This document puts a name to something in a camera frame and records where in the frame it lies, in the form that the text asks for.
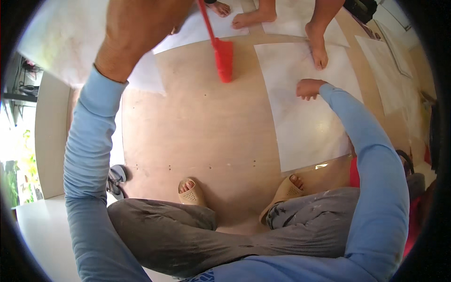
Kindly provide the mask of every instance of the sleeve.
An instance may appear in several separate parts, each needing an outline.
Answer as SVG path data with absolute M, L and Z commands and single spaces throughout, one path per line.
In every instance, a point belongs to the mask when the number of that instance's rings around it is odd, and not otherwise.
M 126 84 L 92 69 L 74 109 L 64 156 L 64 192 L 82 281 L 150 281 L 106 210 L 111 136 Z
M 360 198 L 345 257 L 378 281 L 387 280 L 401 262 L 409 225 L 409 192 L 401 160 L 361 102 L 330 84 L 319 92 L 341 119 L 357 154 Z

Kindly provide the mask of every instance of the light blue long sleeve shirt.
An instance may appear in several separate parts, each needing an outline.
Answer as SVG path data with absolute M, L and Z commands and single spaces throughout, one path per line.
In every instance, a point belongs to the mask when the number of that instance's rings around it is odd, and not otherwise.
M 106 211 L 111 136 L 127 83 L 92 69 L 74 109 L 64 161 L 64 191 L 78 273 L 83 281 L 150 281 Z M 401 262 L 409 194 L 401 161 L 364 105 L 324 84 L 320 94 L 341 119 L 358 156 L 360 198 L 344 257 L 249 256 L 190 281 L 384 281 Z

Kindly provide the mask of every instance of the white paper sheet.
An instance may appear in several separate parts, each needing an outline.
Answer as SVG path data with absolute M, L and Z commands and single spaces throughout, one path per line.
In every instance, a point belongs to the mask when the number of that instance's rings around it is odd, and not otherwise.
M 254 0 L 258 9 L 258 0 Z M 272 23 L 262 23 L 267 34 L 286 34 L 307 37 L 305 25 L 310 22 L 315 9 L 315 0 L 277 0 L 277 19 Z M 343 31 L 333 18 L 324 32 L 326 43 L 349 47 Z
M 413 80 L 399 72 L 386 43 L 360 36 L 356 39 L 376 80 L 384 114 L 402 109 L 410 136 L 422 138 L 419 92 Z
M 237 15 L 243 12 L 240 0 L 221 0 L 222 3 L 228 4 L 231 7 L 231 14 L 226 18 L 221 18 L 215 14 L 211 9 L 207 8 L 207 14 L 213 28 L 213 33 L 217 38 L 247 35 L 249 30 L 247 28 L 233 29 L 232 20 Z M 166 50 L 180 47 L 183 45 L 210 40 L 207 27 L 203 21 L 202 14 L 197 6 L 193 6 L 190 15 L 186 18 L 179 33 L 166 37 L 154 49 L 153 53 L 158 54 Z
M 402 108 L 404 97 L 400 73 L 385 42 L 355 36 L 373 72 L 381 96 L 384 114 Z
M 105 38 L 108 0 L 47 0 L 31 21 L 18 51 L 72 87 L 83 85 Z M 152 52 L 138 63 L 130 87 L 163 92 Z
M 325 162 L 350 152 L 346 132 L 329 105 L 296 97 L 301 79 L 322 79 L 362 101 L 354 69 L 341 46 L 326 45 L 327 68 L 315 69 L 307 43 L 255 45 L 271 104 L 281 171 Z
M 385 40 L 387 41 L 387 45 L 390 48 L 391 55 L 395 59 L 396 66 L 398 67 L 399 72 L 410 79 L 413 78 L 412 70 L 410 69 L 405 57 L 405 54 L 407 52 L 406 48 L 402 45 L 401 42 L 396 39 L 390 29 L 388 29 L 385 25 L 377 20 L 375 20 L 375 22 L 381 30 Z

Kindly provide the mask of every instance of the hand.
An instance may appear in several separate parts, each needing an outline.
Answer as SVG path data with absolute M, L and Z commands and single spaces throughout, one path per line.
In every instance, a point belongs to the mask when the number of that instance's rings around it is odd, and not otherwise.
M 310 101 L 310 97 L 316 100 L 316 96 L 319 94 L 319 88 L 326 83 L 319 79 L 302 79 L 296 86 L 296 96 L 301 97 L 302 100 L 307 99 L 307 101 Z
M 188 15 L 193 0 L 110 0 L 106 36 L 94 65 L 124 83 L 139 59 Z

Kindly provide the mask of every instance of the sandal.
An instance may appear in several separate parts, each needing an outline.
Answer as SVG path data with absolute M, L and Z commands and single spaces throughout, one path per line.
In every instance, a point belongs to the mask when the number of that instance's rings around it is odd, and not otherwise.
M 180 193 L 180 189 L 182 188 L 183 184 L 187 183 L 188 181 L 191 181 L 194 183 L 194 187 L 190 190 Z M 199 186 L 196 184 L 194 180 L 191 178 L 185 178 L 179 183 L 179 198 L 182 204 L 186 205 L 197 205 L 206 207 L 207 204 L 205 203 L 205 199 L 203 197 L 203 192 L 199 188 Z
M 119 187 L 120 182 L 127 181 L 125 170 L 121 165 L 114 165 L 108 171 L 108 180 L 106 181 L 106 191 L 112 194 L 117 200 L 124 198 L 124 193 Z
M 299 189 L 291 182 L 290 177 L 293 175 L 294 174 L 290 174 L 290 176 L 288 176 L 282 181 L 282 183 L 280 184 L 279 188 L 276 191 L 274 199 L 272 199 L 271 203 L 260 214 L 260 217 L 258 219 L 263 225 L 266 225 L 266 215 L 268 215 L 268 212 L 273 205 L 275 205 L 276 203 L 287 201 L 289 199 L 302 197 L 304 195 L 304 190 Z

